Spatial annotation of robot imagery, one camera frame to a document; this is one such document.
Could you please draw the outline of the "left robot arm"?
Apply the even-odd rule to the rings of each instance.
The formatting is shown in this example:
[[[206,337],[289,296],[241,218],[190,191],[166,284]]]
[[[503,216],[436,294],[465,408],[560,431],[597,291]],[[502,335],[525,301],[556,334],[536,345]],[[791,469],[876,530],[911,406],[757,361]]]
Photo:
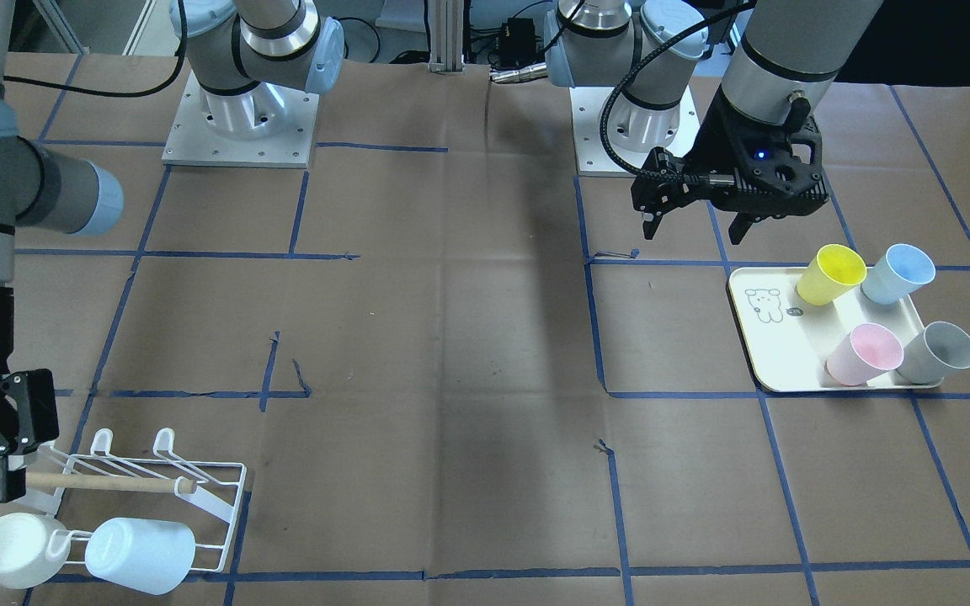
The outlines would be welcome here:
[[[644,238],[674,210],[705,200],[732,212],[739,244],[755,223],[806,217],[830,199],[813,111],[877,15],[878,1],[746,1],[703,14],[685,1],[557,1],[544,17],[549,80],[609,86],[595,139],[634,176]],[[689,151],[681,101],[715,24],[747,26]]]

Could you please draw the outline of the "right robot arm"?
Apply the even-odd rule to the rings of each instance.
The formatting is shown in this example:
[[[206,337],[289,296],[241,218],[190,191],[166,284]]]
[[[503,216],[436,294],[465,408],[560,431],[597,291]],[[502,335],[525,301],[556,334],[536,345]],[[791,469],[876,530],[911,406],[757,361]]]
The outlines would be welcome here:
[[[305,167],[318,100],[334,88],[346,53],[342,24],[312,1],[173,1],[179,46],[164,81],[139,91],[85,88],[5,72],[14,7],[0,1],[0,503],[26,495],[27,468],[59,436],[51,372],[8,367],[17,231],[96,237],[118,223],[125,203],[108,169],[50,149],[44,136],[24,137],[5,84],[93,98],[101,109],[181,86],[167,164]]]

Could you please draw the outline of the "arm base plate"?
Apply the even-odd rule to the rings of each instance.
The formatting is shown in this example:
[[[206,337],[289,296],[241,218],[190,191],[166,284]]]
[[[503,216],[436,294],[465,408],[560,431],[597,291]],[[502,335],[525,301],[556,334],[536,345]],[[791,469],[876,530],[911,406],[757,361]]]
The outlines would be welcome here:
[[[619,178],[627,175],[611,160],[600,140],[600,116],[610,92],[609,86],[582,86],[569,91],[580,176]],[[608,120],[609,142],[625,162],[639,167],[657,146],[683,157],[692,149],[700,125],[690,88],[685,89],[677,106],[664,111],[638,108],[620,97]]]
[[[189,76],[162,154],[166,165],[307,169],[321,96],[261,83],[220,96]]]

